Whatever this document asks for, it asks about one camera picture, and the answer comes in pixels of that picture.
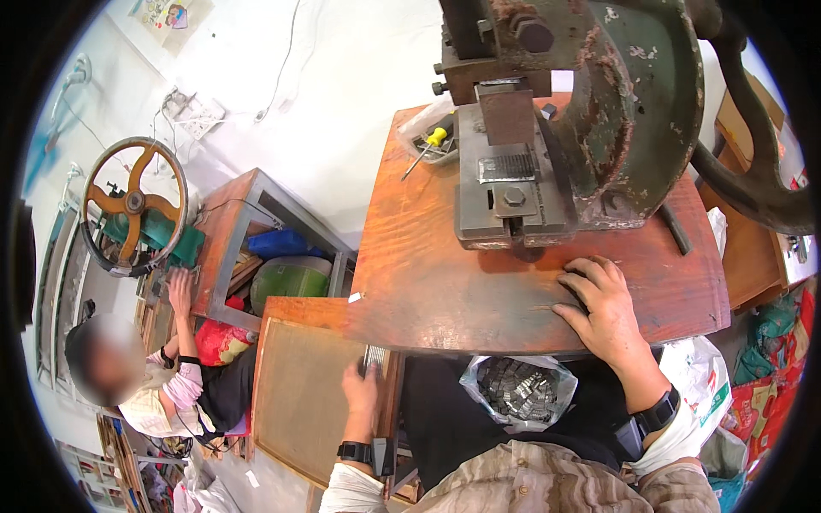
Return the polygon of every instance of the small tag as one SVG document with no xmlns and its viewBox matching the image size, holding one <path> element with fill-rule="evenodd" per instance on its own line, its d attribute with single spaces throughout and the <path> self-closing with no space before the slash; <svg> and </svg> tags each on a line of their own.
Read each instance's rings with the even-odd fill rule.
<svg viewBox="0 0 821 513">
<path fill-rule="evenodd" d="M 251 481 L 251 486 L 254 488 L 259 488 L 259 481 L 256 480 L 256 476 L 254 475 L 253 470 L 249 470 L 245 472 L 245 475 L 248 476 L 248 480 Z"/>
</svg>

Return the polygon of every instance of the green machine part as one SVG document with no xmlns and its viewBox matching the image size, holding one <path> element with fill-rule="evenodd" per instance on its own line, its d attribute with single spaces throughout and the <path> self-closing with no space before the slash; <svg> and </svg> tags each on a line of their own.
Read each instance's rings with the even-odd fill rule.
<svg viewBox="0 0 821 513">
<path fill-rule="evenodd" d="M 107 214 L 108 220 L 103 227 L 103 234 L 108 238 L 123 244 L 128 237 L 128 217 L 124 213 Z M 174 221 L 168 219 L 155 208 L 148 208 L 142 214 L 140 242 L 144 242 L 152 250 L 161 250 L 171 240 L 174 232 Z M 174 250 L 168 257 L 168 264 L 185 268 L 193 268 L 197 260 L 205 234 L 192 226 L 182 228 L 182 235 Z"/>
</svg>

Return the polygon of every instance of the red plastic bag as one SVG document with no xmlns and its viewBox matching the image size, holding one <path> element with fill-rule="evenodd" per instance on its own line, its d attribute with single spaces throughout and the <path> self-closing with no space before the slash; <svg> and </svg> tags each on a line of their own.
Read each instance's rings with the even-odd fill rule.
<svg viewBox="0 0 821 513">
<path fill-rule="evenodd" d="M 242 310 L 243 302 L 233 295 L 225 302 L 225 305 Z M 230 364 L 237 355 L 251 345 L 248 342 L 248 330 L 213 319 L 207 319 L 203 323 L 194 335 L 194 342 L 200 353 L 200 362 L 209 367 Z"/>
</svg>

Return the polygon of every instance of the handwheel spoke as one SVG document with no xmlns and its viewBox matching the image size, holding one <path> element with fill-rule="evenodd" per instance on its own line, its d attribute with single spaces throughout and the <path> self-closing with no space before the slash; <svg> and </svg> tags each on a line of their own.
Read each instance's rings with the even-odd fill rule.
<svg viewBox="0 0 821 513">
<path fill-rule="evenodd" d="M 140 155 L 140 158 L 137 159 L 137 162 L 134 163 L 134 166 L 131 168 L 131 174 L 128 176 L 129 192 L 140 190 L 140 178 L 142 178 L 145 168 L 149 165 L 151 159 L 154 158 L 155 153 L 157 153 L 156 147 L 145 146 L 145 151 Z"/>
<path fill-rule="evenodd" d="M 145 195 L 145 207 L 156 208 L 163 213 L 169 221 L 177 223 L 180 218 L 180 209 L 171 205 L 171 203 L 160 195 Z"/>
<path fill-rule="evenodd" d="M 140 216 L 134 214 L 128 215 L 128 237 L 122 245 L 120 250 L 119 264 L 129 265 L 129 260 L 137 249 L 137 242 L 140 241 Z"/>
<path fill-rule="evenodd" d="M 103 212 L 123 213 L 126 211 L 126 201 L 123 198 L 112 198 L 94 184 L 91 184 L 86 200 L 94 201 Z"/>
</svg>

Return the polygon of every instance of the pink sleeve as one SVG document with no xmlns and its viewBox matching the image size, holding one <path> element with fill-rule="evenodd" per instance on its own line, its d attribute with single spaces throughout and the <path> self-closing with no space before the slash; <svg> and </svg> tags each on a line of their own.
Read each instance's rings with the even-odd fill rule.
<svg viewBox="0 0 821 513">
<path fill-rule="evenodd" d="M 146 356 L 145 357 L 145 362 L 148 363 L 148 364 L 157 364 L 157 365 L 162 365 L 163 367 L 165 367 L 165 362 L 163 361 L 163 357 L 160 356 L 159 351 L 161 351 L 161 350 L 157 349 L 155 352 L 153 352 L 150 355 Z"/>
<path fill-rule="evenodd" d="M 180 364 L 180 370 L 171 381 L 163 384 L 163 390 L 177 408 L 191 408 L 203 393 L 203 375 L 197 364 Z"/>
</svg>

